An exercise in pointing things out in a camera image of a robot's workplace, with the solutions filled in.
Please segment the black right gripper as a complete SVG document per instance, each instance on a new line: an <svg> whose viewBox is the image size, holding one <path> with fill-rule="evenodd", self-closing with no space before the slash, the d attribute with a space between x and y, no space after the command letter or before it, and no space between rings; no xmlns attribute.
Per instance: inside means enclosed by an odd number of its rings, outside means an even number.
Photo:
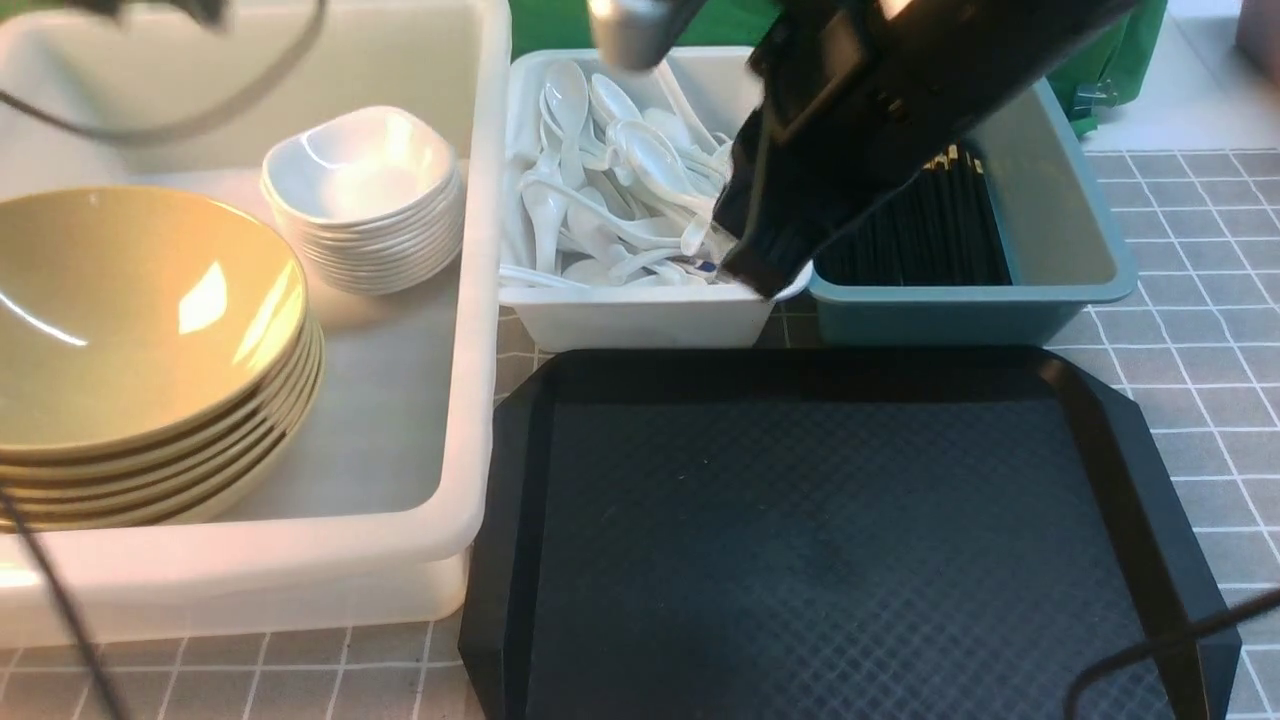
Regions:
<svg viewBox="0 0 1280 720"><path fill-rule="evenodd" d="M923 167L1132 1L783 1L714 222L719 273L773 299Z"/></svg>

